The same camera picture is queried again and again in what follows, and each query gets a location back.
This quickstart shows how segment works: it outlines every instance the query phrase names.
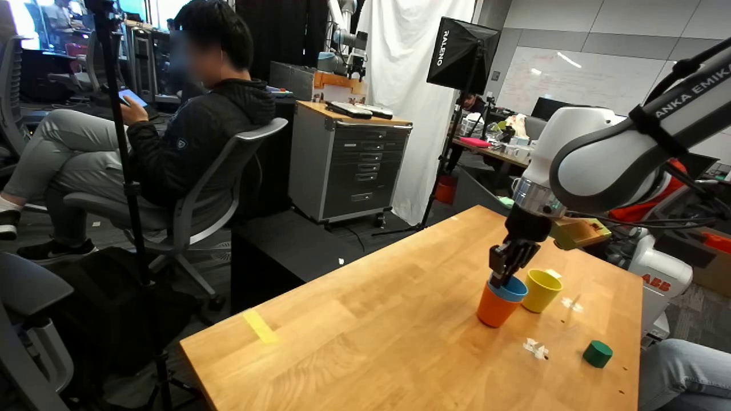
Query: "white curtain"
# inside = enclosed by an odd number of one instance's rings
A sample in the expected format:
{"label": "white curtain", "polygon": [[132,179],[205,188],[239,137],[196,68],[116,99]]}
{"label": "white curtain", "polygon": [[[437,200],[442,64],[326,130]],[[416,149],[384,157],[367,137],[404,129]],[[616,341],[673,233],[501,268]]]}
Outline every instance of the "white curtain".
{"label": "white curtain", "polygon": [[441,17],[470,22],[474,0],[365,0],[367,100],[414,122],[393,192],[393,213],[417,224],[437,179],[454,92],[429,85],[427,71]]}

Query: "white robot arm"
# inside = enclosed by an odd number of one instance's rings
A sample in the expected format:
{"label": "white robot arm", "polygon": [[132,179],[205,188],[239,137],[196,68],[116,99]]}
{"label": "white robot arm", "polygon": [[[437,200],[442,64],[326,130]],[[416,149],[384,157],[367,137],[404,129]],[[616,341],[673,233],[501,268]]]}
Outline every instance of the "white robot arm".
{"label": "white robot arm", "polygon": [[491,248],[493,286],[537,254],[552,220],[603,214],[658,197],[672,181],[666,161],[683,161],[690,146],[731,127],[731,39],[676,64],[679,74],[692,76],[666,82],[668,92],[658,88],[658,96],[626,119],[595,108],[552,114],[513,185],[507,238]]}

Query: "black hoodie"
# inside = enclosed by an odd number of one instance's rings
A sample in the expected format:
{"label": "black hoodie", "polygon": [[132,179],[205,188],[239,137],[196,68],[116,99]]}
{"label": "black hoodie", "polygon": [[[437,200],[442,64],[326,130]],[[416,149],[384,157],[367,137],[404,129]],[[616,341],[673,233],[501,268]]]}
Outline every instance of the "black hoodie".
{"label": "black hoodie", "polygon": [[171,208],[202,176],[230,136],[271,119],[274,104],[265,85],[224,80],[210,93],[190,99],[173,114],[163,140],[153,124],[129,127],[129,165],[142,184],[142,197]]}

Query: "yellow cup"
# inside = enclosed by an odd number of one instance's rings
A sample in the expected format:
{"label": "yellow cup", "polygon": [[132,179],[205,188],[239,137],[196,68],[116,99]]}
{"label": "yellow cup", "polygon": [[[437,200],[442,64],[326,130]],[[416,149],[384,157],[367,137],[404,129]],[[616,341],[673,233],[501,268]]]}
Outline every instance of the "yellow cup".
{"label": "yellow cup", "polygon": [[529,270],[526,276],[527,298],[523,299],[523,308],[531,313],[542,313],[565,289],[562,278],[552,270]]}

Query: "man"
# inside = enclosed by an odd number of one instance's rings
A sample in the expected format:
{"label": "man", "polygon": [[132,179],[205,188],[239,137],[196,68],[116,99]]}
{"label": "man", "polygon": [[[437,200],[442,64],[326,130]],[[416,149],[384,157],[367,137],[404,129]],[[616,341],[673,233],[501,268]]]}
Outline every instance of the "man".
{"label": "man", "polygon": [[663,341],[642,354],[640,411],[731,411],[731,354]]}
{"label": "man", "polygon": [[[254,42],[245,22],[224,2],[190,2],[173,25],[215,25],[218,35],[216,71],[205,79],[210,93],[186,100],[157,137],[143,108],[121,104],[129,167],[142,184],[142,202],[165,208],[186,194],[238,130],[252,130],[274,119],[265,85],[252,82]],[[87,254],[94,249],[85,233],[85,213],[64,207],[69,192],[124,197],[113,124],[88,114],[54,109],[36,129],[12,181],[0,192],[0,238],[15,238],[24,202],[45,194],[54,235],[45,244],[17,249],[24,258]]]}

